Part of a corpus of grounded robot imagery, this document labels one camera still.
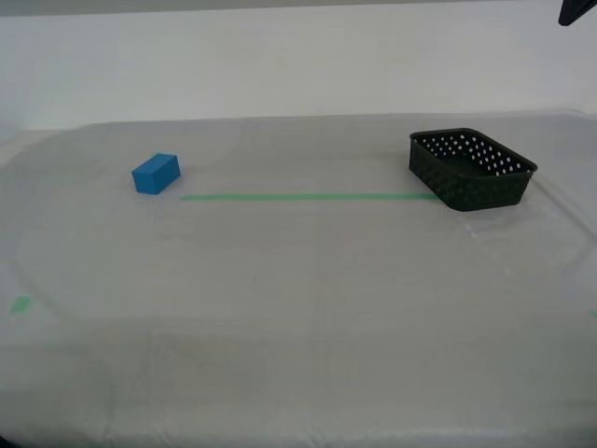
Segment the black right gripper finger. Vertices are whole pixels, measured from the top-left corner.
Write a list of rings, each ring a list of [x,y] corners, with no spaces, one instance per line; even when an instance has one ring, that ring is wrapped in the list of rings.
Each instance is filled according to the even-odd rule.
[[[558,19],[560,26],[570,26],[597,4],[597,0],[563,0]]]

